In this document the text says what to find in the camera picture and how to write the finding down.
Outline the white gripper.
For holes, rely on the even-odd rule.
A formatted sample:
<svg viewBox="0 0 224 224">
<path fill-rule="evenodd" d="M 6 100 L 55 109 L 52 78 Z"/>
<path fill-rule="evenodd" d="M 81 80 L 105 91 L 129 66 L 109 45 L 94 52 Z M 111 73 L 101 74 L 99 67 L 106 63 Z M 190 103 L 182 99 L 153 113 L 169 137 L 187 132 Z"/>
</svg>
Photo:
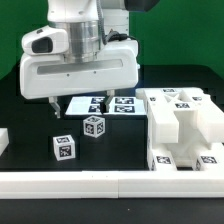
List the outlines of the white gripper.
<svg viewBox="0 0 224 224">
<path fill-rule="evenodd" d="M 117 89 L 138 83 L 135 40 L 109 42 L 94 61 L 65 63 L 62 55 L 29 56 L 23 54 L 20 65 L 20 91 L 26 99 L 49 98 L 57 118 L 61 117 L 59 96 L 107 91 L 100 103 L 102 114 Z"/>
</svg>

